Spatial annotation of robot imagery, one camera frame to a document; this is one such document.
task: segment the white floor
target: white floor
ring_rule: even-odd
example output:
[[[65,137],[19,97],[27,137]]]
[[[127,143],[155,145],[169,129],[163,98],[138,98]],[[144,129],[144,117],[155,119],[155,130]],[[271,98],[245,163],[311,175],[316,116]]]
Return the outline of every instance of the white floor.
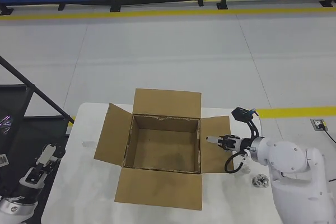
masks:
[[[83,102],[132,104],[135,88],[199,91],[212,108],[336,106],[336,14],[0,22],[0,54],[71,115]],[[0,67],[7,83],[20,82]],[[38,97],[26,113],[54,114]],[[336,140],[336,117],[324,119]],[[336,146],[310,118],[262,125],[319,148],[336,177]]]

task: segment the yellow floor stripe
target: yellow floor stripe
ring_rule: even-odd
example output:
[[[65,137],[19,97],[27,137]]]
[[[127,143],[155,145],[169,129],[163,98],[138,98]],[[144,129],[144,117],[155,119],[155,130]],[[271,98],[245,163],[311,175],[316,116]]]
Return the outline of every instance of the yellow floor stripe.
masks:
[[[314,116],[336,116],[336,106],[319,108],[274,108],[257,109],[261,118],[298,118]]]
[[[71,122],[68,122],[68,126],[73,126],[73,124]]]
[[[73,14],[37,14],[0,16],[4,20],[62,20],[83,18],[117,18],[139,16],[186,16],[186,15],[227,15],[227,14],[292,14],[336,12],[336,7],[329,8],[257,8],[231,10],[173,10],[173,11],[139,11],[119,13],[73,13]]]

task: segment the cable connector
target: cable connector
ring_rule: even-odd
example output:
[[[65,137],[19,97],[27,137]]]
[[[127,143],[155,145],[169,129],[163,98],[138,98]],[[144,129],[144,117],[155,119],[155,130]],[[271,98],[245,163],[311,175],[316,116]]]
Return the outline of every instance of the cable connector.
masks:
[[[325,124],[319,124],[318,127],[321,128],[322,130],[326,130]]]

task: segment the open cardboard box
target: open cardboard box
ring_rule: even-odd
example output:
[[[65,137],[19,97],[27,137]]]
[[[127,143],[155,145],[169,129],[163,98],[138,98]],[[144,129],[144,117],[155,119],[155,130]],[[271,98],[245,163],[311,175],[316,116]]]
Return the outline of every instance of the open cardboard box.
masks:
[[[201,174],[225,172],[231,153],[205,141],[230,124],[200,118],[200,98],[136,89],[133,114],[109,104],[94,159],[122,166],[115,202],[202,210]]]

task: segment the cardboard box flap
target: cardboard box flap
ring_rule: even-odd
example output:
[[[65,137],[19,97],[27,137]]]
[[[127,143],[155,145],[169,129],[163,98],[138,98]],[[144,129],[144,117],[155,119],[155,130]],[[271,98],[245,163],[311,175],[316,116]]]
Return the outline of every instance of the cardboard box flap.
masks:
[[[133,113],[200,118],[201,93],[138,88]]]
[[[202,210],[202,176],[122,168],[115,202]]]
[[[225,172],[226,160],[232,155],[217,144],[207,142],[207,136],[225,136],[230,134],[230,122],[228,116],[215,116],[200,120],[200,164],[202,173]],[[231,162],[228,167],[233,170]]]
[[[109,104],[94,159],[121,165],[131,122],[131,113]]]

